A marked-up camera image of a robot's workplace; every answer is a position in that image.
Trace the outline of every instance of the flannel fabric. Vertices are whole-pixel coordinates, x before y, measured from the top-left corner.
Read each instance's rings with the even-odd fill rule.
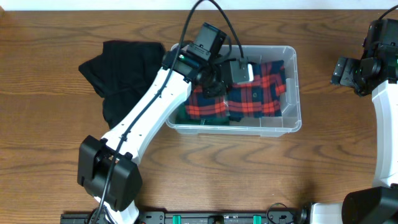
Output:
[[[282,116],[280,95],[286,91],[284,61],[253,65],[254,81],[233,85],[224,97],[204,99],[200,86],[196,87],[185,102],[190,119]]]

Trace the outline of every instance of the clear plastic container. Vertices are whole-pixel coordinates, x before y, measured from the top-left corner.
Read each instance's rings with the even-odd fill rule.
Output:
[[[279,137],[293,133],[301,128],[301,110],[299,79],[297,76],[297,55],[290,46],[242,46],[245,57],[257,63],[283,60],[286,76],[286,92],[281,95],[281,117],[243,118],[240,122],[230,121],[229,126],[209,126],[193,124],[175,124],[177,111],[166,120],[170,128],[180,134],[244,134],[262,137]],[[226,54],[228,46],[224,45],[220,53]],[[234,45],[231,57],[238,57],[239,47]]]

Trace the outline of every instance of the black cloth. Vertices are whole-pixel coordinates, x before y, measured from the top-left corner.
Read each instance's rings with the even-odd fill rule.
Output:
[[[103,116],[115,127],[155,80],[165,49],[156,42],[104,42],[101,55],[83,63],[79,71],[103,101]]]

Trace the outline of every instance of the wood grain surface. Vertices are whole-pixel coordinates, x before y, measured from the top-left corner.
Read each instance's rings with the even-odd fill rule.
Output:
[[[339,56],[360,57],[382,11],[228,11],[244,45],[297,51],[303,125],[280,138],[179,135],[164,126],[140,165],[139,207],[266,210],[274,202],[340,202],[371,186],[371,97],[330,85]],[[105,40],[179,39],[187,11],[6,12],[0,20],[0,223],[59,223],[97,203],[76,182],[78,147],[108,127],[102,99],[78,71]],[[197,11],[187,39],[216,11]]]

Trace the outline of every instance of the clothing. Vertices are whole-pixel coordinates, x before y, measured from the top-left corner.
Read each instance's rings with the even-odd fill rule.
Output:
[[[156,42],[111,40],[103,53],[79,66],[103,101],[103,116],[115,127],[152,85],[162,65],[165,49]]]
[[[286,91],[284,61],[253,65],[254,81],[233,85],[224,97],[204,99],[198,86],[185,108],[190,119],[212,119],[223,116],[239,121],[243,117],[282,116],[280,95]]]

